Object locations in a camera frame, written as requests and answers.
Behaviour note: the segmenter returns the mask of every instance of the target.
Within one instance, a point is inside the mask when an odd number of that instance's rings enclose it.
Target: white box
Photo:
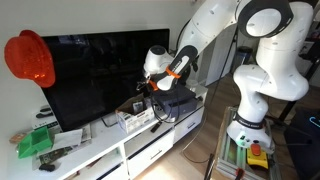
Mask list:
[[[134,115],[132,103],[140,100],[143,102],[144,111]],[[149,98],[144,99],[143,96],[131,98],[116,110],[118,124],[126,133],[131,133],[144,124],[151,122],[154,118],[154,112],[151,107]]]

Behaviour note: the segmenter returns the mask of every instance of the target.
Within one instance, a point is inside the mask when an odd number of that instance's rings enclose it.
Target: white tv stand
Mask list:
[[[162,123],[155,133],[150,129],[158,122],[156,119],[130,134],[118,124],[106,127],[101,121],[91,123],[92,143],[58,159],[53,172],[32,170],[32,158],[18,159],[12,146],[8,179],[66,179],[79,170],[81,174],[75,179],[134,179],[200,124],[207,88],[198,85],[195,92],[201,99],[197,109],[181,115],[175,123]],[[86,168],[99,158],[93,167]]]

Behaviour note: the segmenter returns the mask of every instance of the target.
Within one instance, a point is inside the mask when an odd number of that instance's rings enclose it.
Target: wooden floor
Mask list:
[[[140,174],[136,178],[137,180],[198,180],[204,178],[207,168],[206,161],[210,153],[215,153],[224,111],[226,107],[237,106],[240,102],[240,92],[230,74],[221,79],[213,97],[216,85],[217,83],[208,86],[209,91],[205,103],[204,123],[178,141],[171,150]],[[295,107],[320,108],[319,92],[320,88],[310,87],[307,95],[299,100]],[[273,98],[266,98],[266,100],[269,104],[268,114],[279,117],[287,102]],[[294,113],[293,108],[285,120],[286,123],[290,123],[290,118],[293,117]],[[277,140],[277,143],[285,143],[283,129],[274,128],[273,136]],[[276,151],[282,179],[298,179],[287,148],[285,146],[277,146]]]

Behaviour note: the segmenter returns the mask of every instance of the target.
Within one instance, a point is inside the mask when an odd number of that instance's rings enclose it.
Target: small device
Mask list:
[[[314,125],[316,125],[317,127],[320,128],[320,119],[319,118],[316,118],[316,117],[312,116],[312,117],[309,118],[309,121],[312,124],[314,124]]]

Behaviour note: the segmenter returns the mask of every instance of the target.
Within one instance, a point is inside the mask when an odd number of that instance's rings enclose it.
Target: cabinet door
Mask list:
[[[128,160],[130,178],[135,178],[144,169],[161,157],[173,146],[174,130],[171,130],[152,145]]]
[[[203,115],[203,110],[204,107],[201,107],[196,112],[194,112],[189,117],[187,117],[175,126],[174,143],[179,141],[183,136],[185,136],[188,132],[190,132],[193,128],[200,124]]]

